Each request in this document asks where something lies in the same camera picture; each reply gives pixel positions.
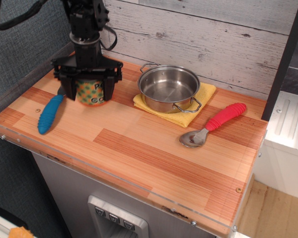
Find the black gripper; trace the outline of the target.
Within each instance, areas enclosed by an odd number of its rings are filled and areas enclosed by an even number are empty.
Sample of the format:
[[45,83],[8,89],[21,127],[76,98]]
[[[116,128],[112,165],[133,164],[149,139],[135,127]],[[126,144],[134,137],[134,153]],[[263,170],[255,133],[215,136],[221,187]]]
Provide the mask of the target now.
[[122,62],[102,55],[99,42],[91,45],[74,44],[74,54],[52,60],[54,75],[61,82],[59,94],[76,99],[77,79],[104,79],[104,100],[112,99],[115,82],[122,80]]

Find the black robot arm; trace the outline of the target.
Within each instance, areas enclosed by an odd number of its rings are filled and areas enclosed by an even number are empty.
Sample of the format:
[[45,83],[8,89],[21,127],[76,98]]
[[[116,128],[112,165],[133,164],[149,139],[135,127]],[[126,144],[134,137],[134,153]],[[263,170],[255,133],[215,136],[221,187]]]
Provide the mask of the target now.
[[54,76],[61,82],[65,95],[75,100],[76,83],[79,80],[101,81],[104,100],[112,98],[115,83],[122,80],[123,63],[102,55],[105,47],[100,32],[115,31],[107,26],[109,11],[101,0],[65,0],[63,5],[68,16],[74,45],[74,55],[52,60]]

